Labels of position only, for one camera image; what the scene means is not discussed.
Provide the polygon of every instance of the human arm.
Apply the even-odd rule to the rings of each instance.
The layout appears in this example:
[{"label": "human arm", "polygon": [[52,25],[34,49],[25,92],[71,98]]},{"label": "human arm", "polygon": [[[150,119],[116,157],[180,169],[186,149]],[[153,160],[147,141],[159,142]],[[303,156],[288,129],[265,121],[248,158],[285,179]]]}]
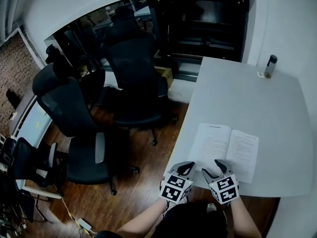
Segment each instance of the human arm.
[{"label": "human arm", "polygon": [[244,206],[241,197],[231,201],[234,232],[239,236],[261,238],[261,234]]},{"label": "human arm", "polygon": [[166,207],[167,201],[159,198],[153,205],[126,223],[116,233],[123,238],[145,237]]}]

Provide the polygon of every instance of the person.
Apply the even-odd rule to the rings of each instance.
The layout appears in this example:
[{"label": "person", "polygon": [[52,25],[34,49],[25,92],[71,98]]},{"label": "person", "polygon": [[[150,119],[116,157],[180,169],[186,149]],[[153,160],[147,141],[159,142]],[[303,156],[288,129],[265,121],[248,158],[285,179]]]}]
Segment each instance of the person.
[{"label": "person", "polygon": [[[115,233],[103,231],[96,238],[143,238],[168,207],[168,202],[159,198],[140,215],[123,225]],[[235,234],[243,237],[262,237],[240,197],[231,201]],[[161,222],[156,226],[153,238],[177,237],[227,237],[226,217],[216,210],[213,203],[187,203],[183,199],[170,206]]]}]

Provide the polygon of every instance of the small white label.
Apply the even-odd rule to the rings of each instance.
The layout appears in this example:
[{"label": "small white label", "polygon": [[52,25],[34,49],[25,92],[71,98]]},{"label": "small white label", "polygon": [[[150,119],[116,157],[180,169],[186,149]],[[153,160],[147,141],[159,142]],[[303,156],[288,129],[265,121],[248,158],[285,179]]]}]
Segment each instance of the small white label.
[{"label": "small white label", "polygon": [[258,77],[265,78],[265,77],[264,77],[264,73],[258,72]]}]

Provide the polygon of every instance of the paper document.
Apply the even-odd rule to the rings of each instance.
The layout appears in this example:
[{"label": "paper document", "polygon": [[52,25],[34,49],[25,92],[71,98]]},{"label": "paper document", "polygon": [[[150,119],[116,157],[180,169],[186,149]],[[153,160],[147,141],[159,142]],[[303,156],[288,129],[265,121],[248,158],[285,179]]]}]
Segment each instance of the paper document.
[{"label": "paper document", "polygon": [[259,138],[225,125],[201,123],[188,160],[194,161],[197,170],[207,168],[215,175],[221,170],[215,159],[232,165],[236,178],[251,183],[257,161]]}]

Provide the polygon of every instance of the cardboard box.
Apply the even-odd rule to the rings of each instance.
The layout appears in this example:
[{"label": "cardboard box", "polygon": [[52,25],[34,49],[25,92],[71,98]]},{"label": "cardboard box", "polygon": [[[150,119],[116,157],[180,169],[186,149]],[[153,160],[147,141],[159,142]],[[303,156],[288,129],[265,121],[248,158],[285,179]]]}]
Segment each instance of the cardboard box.
[{"label": "cardboard box", "polygon": [[171,68],[165,68],[165,67],[155,66],[155,70],[156,70],[162,77],[165,77],[165,78],[166,78],[168,88],[170,88],[171,84],[173,83],[172,69],[171,69]]}]

